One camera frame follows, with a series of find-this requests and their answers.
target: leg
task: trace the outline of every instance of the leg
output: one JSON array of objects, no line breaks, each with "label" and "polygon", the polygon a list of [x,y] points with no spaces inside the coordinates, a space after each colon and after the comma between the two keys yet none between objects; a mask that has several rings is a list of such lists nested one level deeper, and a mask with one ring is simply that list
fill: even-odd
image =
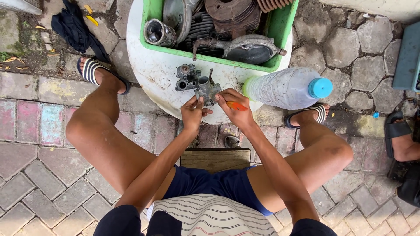
[{"label": "leg", "polygon": [[411,161],[420,159],[420,144],[415,143],[411,139],[411,135],[403,135],[400,137],[392,138],[392,148],[394,150],[394,158],[397,161]]},{"label": "leg", "polygon": [[[125,85],[103,68],[95,71],[95,77],[100,86],[74,112],[67,125],[66,135],[108,183],[123,194],[154,160],[155,155],[133,143],[114,126],[120,110],[117,93],[124,92]],[[174,175],[175,168],[168,174],[152,201],[162,199]]]},{"label": "leg", "polygon": [[[300,126],[300,140],[305,149],[285,157],[297,176],[311,194],[326,181],[343,170],[353,159],[351,147],[327,127],[315,122],[318,113],[308,110],[294,115],[290,122]],[[271,212],[284,209],[264,166],[247,171],[249,182],[261,204]]]}]

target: hand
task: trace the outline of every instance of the hand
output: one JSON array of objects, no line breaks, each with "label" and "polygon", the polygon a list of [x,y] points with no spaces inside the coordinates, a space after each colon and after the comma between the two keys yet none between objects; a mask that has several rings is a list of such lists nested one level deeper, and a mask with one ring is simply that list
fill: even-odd
[{"label": "hand", "polygon": [[207,114],[213,114],[213,111],[204,108],[204,97],[200,97],[198,101],[197,97],[194,95],[181,107],[184,130],[198,134],[198,128],[201,125],[201,117],[207,116]]},{"label": "hand", "polygon": [[[216,94],[215,100],[223,111],[228,115],[229,119],[236,125],[242,132],[255,125],[252,111],[249,107],[249,99],[232,88],[225,89]],[[248,108],[246,111],[239,111],[230,108],[226,101],[238,102]]]}]

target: small blue cap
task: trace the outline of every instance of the small blue cap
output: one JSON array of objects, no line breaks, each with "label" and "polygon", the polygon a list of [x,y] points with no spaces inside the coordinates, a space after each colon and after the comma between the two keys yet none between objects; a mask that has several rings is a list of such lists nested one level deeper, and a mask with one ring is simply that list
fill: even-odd
[{"label": "small blue cap", "polygon": [[328,97],[333,91],[333,83],[327,78],[315,78],[308,86],[309,95],[313,98]]}]

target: blue container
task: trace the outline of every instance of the blue container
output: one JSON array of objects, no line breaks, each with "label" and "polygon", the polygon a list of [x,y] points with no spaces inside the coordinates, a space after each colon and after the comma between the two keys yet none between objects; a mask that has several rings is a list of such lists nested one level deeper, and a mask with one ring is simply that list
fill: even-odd
[{"label": "blue container", "polygon": [[420,92],[416,89],[419,71],[420,22],[417,22],[404,30],[392,87]]}]

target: striped sandal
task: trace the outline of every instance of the striped sandal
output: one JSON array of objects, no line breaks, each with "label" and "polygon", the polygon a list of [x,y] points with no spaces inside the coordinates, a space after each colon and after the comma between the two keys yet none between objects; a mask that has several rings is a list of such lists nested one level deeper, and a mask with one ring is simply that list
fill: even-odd
[{"label": "striped sandal", "polygon": [[80,63],[81,63],[81,58],[79,58],[79,60],[77,61],[77,70],[79,71],[80,75],[87,81],[99,85],[96,82],[95,79],[95,70],[98,68],[104,68],[105,70],[111,72],[113,75],[115,75],[119,80],[121,80],[125,86],[126,86],[126,91],[124,93],[119,93],[120,95],[125,95],[130,91],[131,85],[130,82],[128,80],[126,80],[125,78],[119,76],[117,73],[112,72],[110,69],[104,67],[101,63],[88,58],[86,59],[86,61],[84,62],[84,66],[83,66],[83,71],[80,69]]},{"label": "striped sandal", "polygon": [[318,117],[315,120],[316,122],[318,122],[318,123],[321,124],[322,122],[325,121],[325,114],[326,113],[325,113],[325,107],[324,107],[324,105],[316,104],[316,105],[312,105],[312,106],[310,106],[310,107],[308,107],[306,109],[300,110],[298,112],[295,112],[293,114],[290,114],[290,115],[286,116],[286,118],[284,119],[284,123],[285,123],[286,127],[287,128],[299,128],[300,126],[293,126],[293,125],[290,124],[290,118],[292,116],[294,116],[294,115],[296,115],[298,113],[304,112],[306,110],[315,110],[315,111],[318,112]]}]

